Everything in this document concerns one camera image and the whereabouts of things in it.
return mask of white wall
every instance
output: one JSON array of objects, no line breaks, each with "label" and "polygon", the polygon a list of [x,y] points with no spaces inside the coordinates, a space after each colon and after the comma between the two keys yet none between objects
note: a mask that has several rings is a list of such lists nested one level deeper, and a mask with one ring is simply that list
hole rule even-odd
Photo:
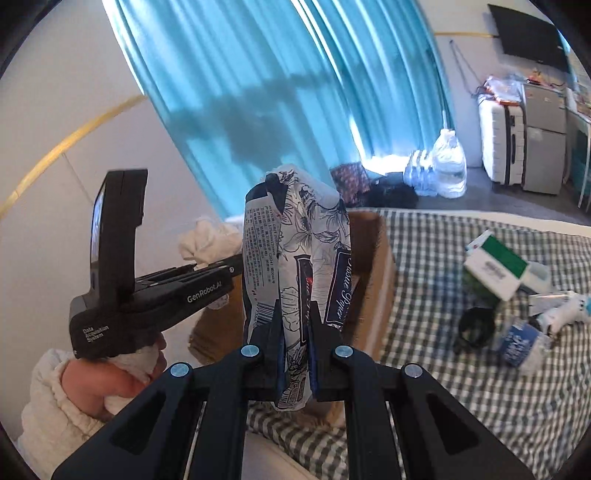
[{"label": "white wall", "polygon": [[[0,79],[0,201],[76,128],[139,94],[100,0],[63,0]],[[33,366],[70,349],[70,300],[89,288],[92,202],[109,168],[147,167],[138,274],[182,263],[177,235],[216,217],[148,100],[60,157],[0,222],[0,420],[12,437]]]},{"label": "white wall", "polygon": [[[497,35],[494,20],[488,4],[512,8],[548,21],[528,0],[418,0],[434,33],[437,32],[473,32]],[[480,140],[480,119],[476,100],[470,97],[462,82],[462,77],[454,60],[449,41],[454,39],[466,60],[479,76],[480,84],[489,75],[505,76],[508,73],[521,72],[529,75],[533,68],[539,67],[533,61],[504,55],[501,41],[497,38],[448,37],[437,36],[437,45],[452,91],[455,109],[457,134],[464,147],[469,166],[482,165],[482,144]],[[476,82],[468,68],[460,63],[472,92]],[[554,83],[562,83],[565,75],[553,68],[543,67],[544,74],[549,74]]]}]

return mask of gray mini fridge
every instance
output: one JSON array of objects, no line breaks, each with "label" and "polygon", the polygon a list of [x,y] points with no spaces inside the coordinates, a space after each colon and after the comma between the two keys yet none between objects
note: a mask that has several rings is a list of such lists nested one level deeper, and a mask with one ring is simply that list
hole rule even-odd
[{"label": "gray mini fridge", "polygon": [[566,109],[554,90],[523,85],[526,161],[522,187],[529,192],[557,195],[566,160]]}]

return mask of hand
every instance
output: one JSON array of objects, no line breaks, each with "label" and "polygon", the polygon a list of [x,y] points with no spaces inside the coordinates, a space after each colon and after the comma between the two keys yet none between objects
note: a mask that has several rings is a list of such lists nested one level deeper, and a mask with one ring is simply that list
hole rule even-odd
[{"label": "hand", "polygon": [[[166,359],[162,353],[166,341],[162,334],[156,344],[160,355],[150,375],[151,381],[158,378],[166,369]],[[112,363],[74,359],[66,365],[61,376],[61,387],[80,411],[95,419],[108,421],[112,415],[105,409],[105,397],[116,395],[133,398],[146,385]]]}]

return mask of black and white checkered cloth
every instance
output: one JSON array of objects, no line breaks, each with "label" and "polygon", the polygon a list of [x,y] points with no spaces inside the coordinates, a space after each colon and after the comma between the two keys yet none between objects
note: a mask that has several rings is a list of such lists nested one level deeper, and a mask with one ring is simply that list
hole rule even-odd
[{"label": "black and white checkered cloth", "polygon": [[[484,230],[526,260],[551,268],[559,290],[591,293],[591,239],[538,232],[486,220],[382,210],[397,265],[394,308],[381,362],[422,365],[538,479],[551,478],[591,422],[591,326],[566,326],[543,368],[531,377],[494,352],[452,346],[462,313],[474,306],[462,289],[465,245]],[[506,305],[502,319],[527,318],[527,296]],[[248,414],[249,428],[282,448],[322,480],[346,479],[342,429],[306,429],[265,404]]]}]

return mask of device screen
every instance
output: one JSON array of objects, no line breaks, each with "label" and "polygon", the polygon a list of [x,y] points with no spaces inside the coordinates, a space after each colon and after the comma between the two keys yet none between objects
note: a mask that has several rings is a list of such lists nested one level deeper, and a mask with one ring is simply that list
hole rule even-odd
[{"label": "device screen", "polygon": [[96,196],[95,207],[92,212],[92,231],[90,233],[90,263],[99,261],[100,241],[100,214],[103,210],[103,199],[105,198],[105,184],[100,188]]}]

